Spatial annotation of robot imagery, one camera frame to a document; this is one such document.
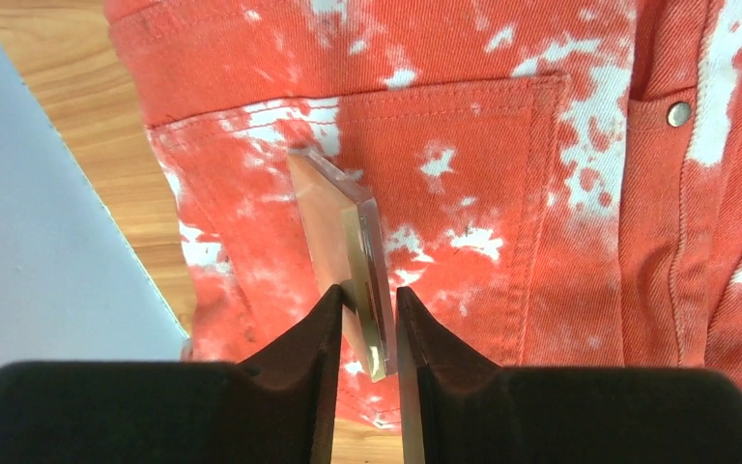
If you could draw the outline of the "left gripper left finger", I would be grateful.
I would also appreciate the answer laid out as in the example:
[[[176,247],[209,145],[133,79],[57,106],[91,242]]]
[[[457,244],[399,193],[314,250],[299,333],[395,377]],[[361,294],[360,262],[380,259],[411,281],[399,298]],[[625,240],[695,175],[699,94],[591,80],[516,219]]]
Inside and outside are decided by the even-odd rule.
[[[0,367],[0,463],[328,463],[343,294],[243,362]]]

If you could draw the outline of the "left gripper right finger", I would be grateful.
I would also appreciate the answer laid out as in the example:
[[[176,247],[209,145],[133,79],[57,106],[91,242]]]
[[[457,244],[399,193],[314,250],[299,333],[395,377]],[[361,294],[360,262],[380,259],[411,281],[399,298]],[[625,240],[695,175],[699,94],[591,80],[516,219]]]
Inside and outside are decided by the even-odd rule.
[[[742,463],[742,392],[704,369],[508,367],[397,292],[408,463]]]

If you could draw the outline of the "clear acrylic block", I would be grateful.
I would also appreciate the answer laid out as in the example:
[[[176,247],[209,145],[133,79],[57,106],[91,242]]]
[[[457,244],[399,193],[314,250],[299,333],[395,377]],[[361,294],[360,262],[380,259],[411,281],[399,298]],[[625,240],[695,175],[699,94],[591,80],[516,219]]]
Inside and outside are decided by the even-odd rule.
[[[343,334],[373,382],[397,372],[394,309],[377,202],[312,149],[287,165],[318,289],[344,293]]]

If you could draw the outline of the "red white tie-dye jeans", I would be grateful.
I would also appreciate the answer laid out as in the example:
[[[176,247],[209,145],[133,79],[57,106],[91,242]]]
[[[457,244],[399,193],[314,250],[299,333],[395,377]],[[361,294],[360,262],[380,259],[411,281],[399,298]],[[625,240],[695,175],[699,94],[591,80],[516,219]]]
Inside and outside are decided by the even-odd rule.
[[[319,299],[286,165],[380,211],[392,287],[501,365],[742,390],[742,1],[108,1],[176,198],[192,361]]]

